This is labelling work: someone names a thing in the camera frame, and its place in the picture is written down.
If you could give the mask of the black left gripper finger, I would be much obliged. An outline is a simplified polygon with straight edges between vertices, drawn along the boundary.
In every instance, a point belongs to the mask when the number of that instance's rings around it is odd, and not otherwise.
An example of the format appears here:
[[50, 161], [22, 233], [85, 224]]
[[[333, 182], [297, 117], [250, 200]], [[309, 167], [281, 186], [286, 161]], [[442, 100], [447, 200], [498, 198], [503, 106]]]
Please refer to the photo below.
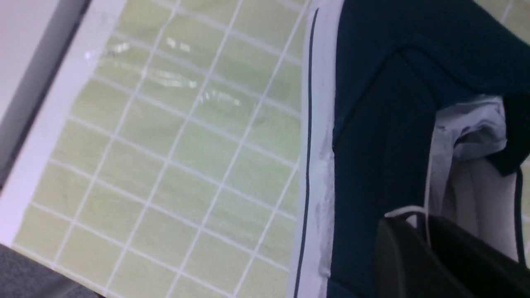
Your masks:
[[529, 269], [454, 223], [423, 229], [379, 221], [374, 279], [379, 298], [528, 298]]

